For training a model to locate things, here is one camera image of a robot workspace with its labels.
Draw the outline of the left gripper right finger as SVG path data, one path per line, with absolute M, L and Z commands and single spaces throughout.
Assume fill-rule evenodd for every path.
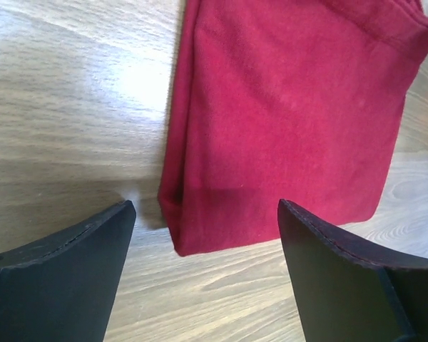
M 278 224 L 307 341 L 428 341 L 428 258 L 281 200 Z

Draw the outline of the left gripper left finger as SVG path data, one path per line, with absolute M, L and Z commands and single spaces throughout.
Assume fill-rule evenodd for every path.
M 0 253 L 0 341 L 102 341 L 135 220 L 126 200 Z

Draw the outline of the red t-shirt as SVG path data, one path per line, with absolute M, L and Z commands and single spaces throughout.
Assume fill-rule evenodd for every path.
M 370 219 L 427 54 L 420 1 L 188 1 L 158 192 L 175 251 L 277 239 L 281 199 Z

